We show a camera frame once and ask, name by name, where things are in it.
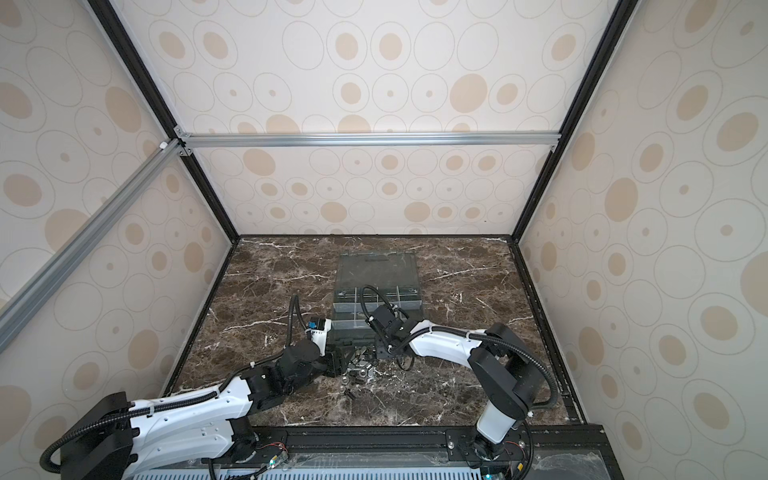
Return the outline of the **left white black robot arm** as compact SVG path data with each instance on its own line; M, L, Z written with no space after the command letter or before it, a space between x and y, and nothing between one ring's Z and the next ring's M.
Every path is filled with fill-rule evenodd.
M312 317L283 350L185 394L128 401L110 394L43 450L39 464L63 479L130 479L190 459L244 461L258 437L249 418L337 372L327 343L334 323Z

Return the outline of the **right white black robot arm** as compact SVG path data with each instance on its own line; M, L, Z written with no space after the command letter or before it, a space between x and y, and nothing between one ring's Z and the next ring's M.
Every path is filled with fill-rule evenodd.
M358 298L367 325L390 358L431 357L473 372L487 397L475 426L478 445L496 448L509 430L524 425L534 412L557 405L555 378L505 324L470 331L429 320L413 323L371 285L363 286Z

